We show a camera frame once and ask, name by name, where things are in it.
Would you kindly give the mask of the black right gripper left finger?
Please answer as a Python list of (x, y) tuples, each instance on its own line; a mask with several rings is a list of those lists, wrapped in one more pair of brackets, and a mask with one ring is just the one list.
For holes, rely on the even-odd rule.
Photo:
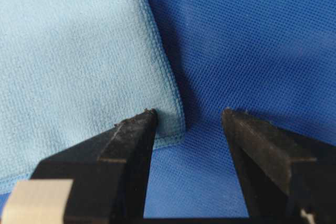
[(153, 144), (154, 109), (41, 160), (18, 181), (1, 223), (115, 223), (142, 218)]

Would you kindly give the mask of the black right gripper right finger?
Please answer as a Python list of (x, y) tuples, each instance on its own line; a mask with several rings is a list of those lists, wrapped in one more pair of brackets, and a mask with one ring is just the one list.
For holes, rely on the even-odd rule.
[(335, 146), (226, 108), (222, 126), (252, 218), (335, 223)]

